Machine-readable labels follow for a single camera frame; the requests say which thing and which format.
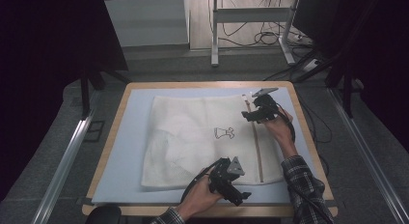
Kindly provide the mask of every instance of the dark background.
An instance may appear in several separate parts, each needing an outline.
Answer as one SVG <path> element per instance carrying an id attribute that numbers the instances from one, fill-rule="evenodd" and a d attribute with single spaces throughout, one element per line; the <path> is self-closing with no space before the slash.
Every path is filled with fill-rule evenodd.
<path id="1" fill-rule="evenodd" d="M 345 44 L 368 0 L 300 0 L 293 25 L 327 58 Z M 409 151 L 409 0 L 378 0 L 345 66 L 364 84 L 361 98 Z"/>
<path id="2" fill-rule="evenodd" d="M 3 200 L 63 101 L 63 90 L 95 63 L 126 70 L 102 0 L 0 0 Z"/>

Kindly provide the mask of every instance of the metal frame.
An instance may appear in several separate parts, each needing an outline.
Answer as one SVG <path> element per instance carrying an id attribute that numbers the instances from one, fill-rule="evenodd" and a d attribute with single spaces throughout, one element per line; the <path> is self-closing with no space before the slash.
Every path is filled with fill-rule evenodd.
<path id="1" fill-rule="evenodd" d="M 211 46 L 211 65 L 219 66 L 219 46 L 217 37 L 218 23 L 241 23 L 241 22 L 285 22 L 283 34 L 278 37 L 280 47 L 286 57 L 286 62 L 295 65 L 294 58 L 288 48 L 286 40 L 289 29 L 294 19 L 299 0 L 294 0 L 290 8 L 256 8 L 256 9 L 218 9 L 217 0 L 213 0 L 213 39 Z"/>
<path id="2" fill-rule="evenodd" d="M 50 185 L 48 186 L 44 196 L 42 197 L 39 208 L 36 211 L 36 214 L 31 223 L 40 224 L 47 223 L 51 212 L 54 209 L 54 206 L 57 202 L 58 196 L 66 182 L 69 170 L 72 166 L 73 161 L 78 153 L 79 147 L 84 139 L 84 136 L 87 132 L 88 126 L 93 119 L 96 103 L 98 102 L 100 92 L 94 91 L 93 96 L 91 97 L 91 110 L 89 116 L 85 120 L 81 120 L 75 132 L 72 135 L 71 140 L 67 146 L 66 152 L 61 159 L 60 164 L 54 174 L 54 177 L 51 180 Z"/>
<path id="3" fill-rule="evenodd" d="M 397 195 L 394 186 L 389 182 L 389 180 L 385 176 L 385 173 L 383 172 L 381 166 L 376 161 L 372 151 L 370 150 L 370 147 L 368 146 L 367 142 L 365 141 L 365 138 L 361 134 L 361 131 L 355 125 L 354 120 L 349 118 L 348 114 L 346 114 L 346 112 L 343 110 L 341 97 L 337 89 L 328 89 L 328 93 L 333 99 L 333 102 L 337 107 L 337 110 L 340 113 L 340 116 L 343 122 L 345 123 L 346 128 L 351 134 L 351 137 L 354 140 L 359 153 L 361 154 L 361 158 L 367 165 L 373 180 L 378 186 L 387 205 L 391 209 L 391 212 L 395 217 L 396 223 L 398 224 L 409 223 L 408 212 L 406 211 L 406 208 L 403 206 L 402 201 Z"/>

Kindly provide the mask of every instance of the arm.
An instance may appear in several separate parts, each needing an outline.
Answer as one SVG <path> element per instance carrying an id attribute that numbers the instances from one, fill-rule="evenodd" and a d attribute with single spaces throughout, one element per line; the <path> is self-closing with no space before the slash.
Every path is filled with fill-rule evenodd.
<path id="1" fill-rule="evenodd" d="M 183 202 L 176 208 L 169 208 L 154 218 L 151 224 L 183 224 L 193 215 L 206 211 L 223 196 L 211 193 L 208 188 L 208 175 L 204 175 L 189 191 Z"/>
<path id="2" fill-rule="evenodd" d="M 285 110 L 281 112 L 292 121 L 291 115 Z M 333 223 L 332 214 L 322 199 L 325 185 L 313 176 L 304 158 L 298 155 L 285 121 L 277 117 L 262 122 L 279 143 L 285 158 L 282 167 L 288 184 L 290 202 L 294 207 L 294 223 Z"/>

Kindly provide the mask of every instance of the wooden edge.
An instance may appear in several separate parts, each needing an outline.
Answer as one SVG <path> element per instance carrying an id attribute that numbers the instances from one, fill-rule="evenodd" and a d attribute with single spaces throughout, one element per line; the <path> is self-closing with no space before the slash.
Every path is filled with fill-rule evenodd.
<path id="1" fill-rule="evenodd" d="M 122 215 L 127 216 L 158 216 L 165 212 L 169 206 L 155 207 L 120 207 Z M 95 206 L 84 205 L 82 212 L 89 215 Z M 330 212 L 336 216 L 338 208 L 330 207 Z M 230 206 L 215 206 L 209 210 L 200 213 L 198 217 L 292 217 L 294 209 L 289 206 L 264 206 L 264 207 L 230 207 Z"/>
<path id="2" fill-rule="evenodd" d="M 91 182 L 90 188 L 87 193 L 87 198 L 92 199 L 95 194 L 96 187 L 102 177 L 103 171 L 105 169 L 106 163 L 108 162 L 109 154 L 114 146 L 115 138 L 117 136 L 118 128 L 120 126 L 124 110 L 127 105 L 128 98 L 132 90 L 135 89 L 177 89 L 177 88 L 242 88 L 242 87 L 255 87 L 255 88 L 268 88 L 268 87 L 287 87 L 288 92 L 291 97 L 292 104 L 294 105 L 294 110 L 297 113 L 297 117 L 300 126 L 303 131 L 304 138 L 307 142 L 310 155 L 314 163 L 315 170 L 317 172 L 317 177 L 324 182 L 326 189 L 323 194 L 325 200 L 334 200 L 333 193 L 328 184 L 327 178 L 325 177 L 324 170 L 320 163 L 313 138 L 309 132 L 307 126 L 307 121 L 305 119 L 304 113 L 301 109 L 300 102 L 298 100 L 297 94 L 292 83 L 288 81 L 216 81 L 216 82 L 143 82 L 143 83 L 129 83 L 123 93 L 123 98 L 121 100 L 120 106 L 118 108 L 117 114 L 115 116 L 114 122 L 109 131 L 107 141 L 105 143 L 102 155 L 99 159 L 99 163 L 95 169 L 95 174 Z M 162 214 L 169 206 L 166 207 L 121 207 L 123 215 L 137 215 L 137 216 L 157 216 Z M 85 215 L 89 215 L 95 206 L 83 205 L 82 211 Z M 330 212 L 336 216 L 338 214 L 337 207 L 330 207 Z M 212 216 L 281 216 L 281 217 L 291 217 L 293 216 L 292 207 L 213 207 L 212 209 L 201 214 L 203 217 Z"/>

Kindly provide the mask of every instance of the metal rail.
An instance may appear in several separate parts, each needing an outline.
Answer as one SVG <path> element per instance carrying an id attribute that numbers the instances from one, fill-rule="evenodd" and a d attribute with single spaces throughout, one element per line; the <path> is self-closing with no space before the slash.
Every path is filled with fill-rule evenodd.
<path id="1" fill-rule="evenodd" d="M 355 125 L 353 119 L 350 119 L 348 115 L 342 108 L 341 97 L 336 89 L 328 89 L 330 96 L 333 99 L 334 104 L 336 105 L 338 112 L 341 115 L 343 122 L 345 123 L 349 133 L 351 134 L 352 139 L 354 140 L 358 151 L 361 154 L 361 157 L 365 164 L 367 165 L 370 173 L 372 174 L 373 179 L 375 180 L 376 185 L 378 186 L 382 196 L 384 197 L 387 205 L 391 209 L 393 216 L 395 217 L 396 223 L 398 224 L 408 224 L 409 216 L 406 208 L 403 206 L 402 201 L 395 192 L 394 187 L 389 182 L 384 172 L 382 171 L 380 165 L 376 161 L 372 151 L 370 150 L 367 142 L 365 141 L 361 131 Z"/>
<path id="2" fill-rule="evenodd" d="M 66 152 L 64 153 L 63 158 L 58 165 L 54 177 L 51 180 L 51 183 L 48 186 L 44 196 L 42 197 L 41 203 L 33 218 L 32 223 L 47 223 L 48 218 L 50 217 L 51 212 L 53 211 L 54 206 L 57 202 L 57 199 L 60 196 L 60 192 L 64 186 L 64 183 L 66 182 L 69 170 L 71 169 L 72 163 L 75 160 L 79 147 L 81 146 L 81 143 L 87 132 L 88 126 L 93 119 L 96 103 L 99 99 L 99 96 L 99 91 L 93 92 L 93 95 L 91 97 L 90 115 L 84 121 L 80 121 L 78 123 L 77 128 L 73 133 L 71 140 L 69 141 Z"/>

